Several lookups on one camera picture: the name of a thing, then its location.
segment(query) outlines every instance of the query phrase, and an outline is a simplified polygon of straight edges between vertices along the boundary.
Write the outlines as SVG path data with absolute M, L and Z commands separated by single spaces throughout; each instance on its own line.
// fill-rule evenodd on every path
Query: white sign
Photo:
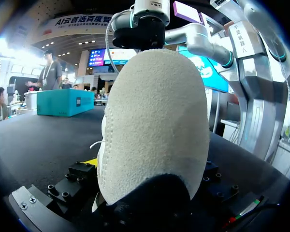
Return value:
M 111 14 L 75 14 L 48 20 L 39 26 L 42 35 L 50 34 L 58 29 L 73 28 L 106 28 L 112 18 Z
M 237 58 L 255 54 L 243 22 L 231 25 L 229 30 L 234 41 Z

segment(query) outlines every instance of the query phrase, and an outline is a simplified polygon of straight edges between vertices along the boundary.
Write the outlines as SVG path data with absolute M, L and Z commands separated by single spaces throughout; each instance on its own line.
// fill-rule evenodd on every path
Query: cable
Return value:
M 123 14 L 123 13 L 125 13 L 125 12 L 131 12 L 131 11 L 132 11 L 131 7 L 130 7 L 129 10 L 124 10 L 124 11 L 122 11 L 122 12 L 119 12 L 119 13 L 116 13 L 115 15 L 113 15 L 111 21 L 109 22 L 109 24 L 107 25 L 107 28 L 106 28 L 106 33 L 105 33 L 105 46 L 106 46 L 106 51 L 107 51 L 107 54 L 108 54 L 108 56 L 109 56 L 109 59 L 110 59 L 111 65 L 112 65 L 112 67 L 113 67 L 113 69 L 114 69 L 114 71 L 115 71 L 116 73 L 119 73 L 119 71 L 118 71 L 118 69 L 117 69 L 116 65 L 114 64 L 113 59 L 112 59 L 112 57 L 111 57 L 110 45 L 109 45 L 109 43 L 108 43 L 108 33 L 109 33 L 109 30 L 110 30 L 110 27 L 112 26 L 112 22 L 113 22 L 113 21 L 114 21 L 118 16 L 120 16 L 121 14 Z
M 235 143 L 235 141 L 238 139 L 238 132 L 239 132 L 239 124 L 235 128 L 236 134 L 234 136 L 234 139 L 232 140 L 232 143 Z
M 284 69 L 284 67 L 282 65 L 282 62 L 281 62 L 280 56 L 278 54 L 277 48 L 274 45 L 275 41 L 271 40 L 271 42 L 273 44 L 273 47 L 275 49 L 276 54 L 278 55 L 277 57 L 278 57 L 278 60 L 279 60 L 279 63 L 280 63 L 281 72 L 282 72 L 284 78 L 286 79 L 286 84 L 287 84 L 287 89 L 288 89 L 288 99 L 289 99 L 289 103 L 290 103 L 290 86 L 289 86 L 289 81 L 288 81 L 287 76 L 286 76 L 286 71 L 285 71 L 285 69 Z
M 280 204 L 276 203 L 276 204 L 266 204 L 266 205 L 262 205 L 260 207 L 254 208 L 253 210 L 249 211 L 248 213 L 244 214 L 243 216 L 241 216 L 240 218 L 238 218 L 236 221 L 234 221 L 233 223 L 231 223 L 230 225 L 226 226 L 225 228 L 223 228 L 222 231 L 226 232 L 228 230 L 231 230 L 233 228 L 235 228 L 238 224 L 240 224 L 241 222 L 243 222 L 244 220 L 246 220 L 248 217 L 262 211 L 265 209 L 278 209 L 280 207 Z

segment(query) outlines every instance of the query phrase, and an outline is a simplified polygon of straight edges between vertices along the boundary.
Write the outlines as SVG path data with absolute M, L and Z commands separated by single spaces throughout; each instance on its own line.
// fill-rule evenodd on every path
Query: blue sign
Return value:
M 179 54 L 189 58 L 199 70 L 205 87 L 219 90 L 222 92 L 229 91 L 229 84 L 225 81 L 214 68 L 217 62 L 190 53 L 186 47 L 179 46 Z

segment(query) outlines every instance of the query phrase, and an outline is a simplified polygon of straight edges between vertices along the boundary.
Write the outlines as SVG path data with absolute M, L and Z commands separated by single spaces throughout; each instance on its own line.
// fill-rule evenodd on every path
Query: teal box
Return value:
M 37 93 L 37 114 L 71 117 L 93 109 L 93 92 L 55 89 Z

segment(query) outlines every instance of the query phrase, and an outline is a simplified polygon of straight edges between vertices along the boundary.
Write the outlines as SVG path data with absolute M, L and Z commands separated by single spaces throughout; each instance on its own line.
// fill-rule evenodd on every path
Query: banner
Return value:
M 42 35 L 47 35 L 59 29 L 106 28 L 112 16 L 111 14 L 68 15 L 46 21 L 39 26 L 38 31 L 40 31 Z

